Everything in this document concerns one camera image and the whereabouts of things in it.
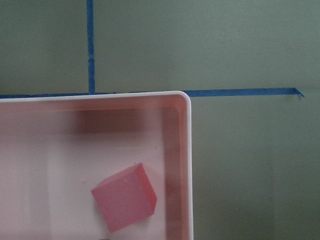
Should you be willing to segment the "pink foam cube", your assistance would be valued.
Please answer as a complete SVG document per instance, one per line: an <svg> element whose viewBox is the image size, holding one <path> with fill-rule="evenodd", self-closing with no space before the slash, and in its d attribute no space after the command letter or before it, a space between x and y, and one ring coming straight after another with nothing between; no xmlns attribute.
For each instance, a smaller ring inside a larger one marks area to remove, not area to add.
<svg viewBox="0 0 320 240"><path fill-rule="evenodd" d="M158 200L142 163L104 179L91 194L110 233L152 216Z"/></svg>

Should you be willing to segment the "pink plastic bin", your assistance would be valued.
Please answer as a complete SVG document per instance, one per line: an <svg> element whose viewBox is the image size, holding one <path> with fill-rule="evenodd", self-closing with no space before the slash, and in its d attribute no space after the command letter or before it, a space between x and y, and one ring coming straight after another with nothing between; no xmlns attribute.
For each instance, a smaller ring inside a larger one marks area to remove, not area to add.
<svg viewBox="0 0 320 240"><path fill-rule="evenodd" d="M91 190L143 164L153 215L109 232ZM191 240L191 100L181 91L0 101L3 240Z"/></svg>

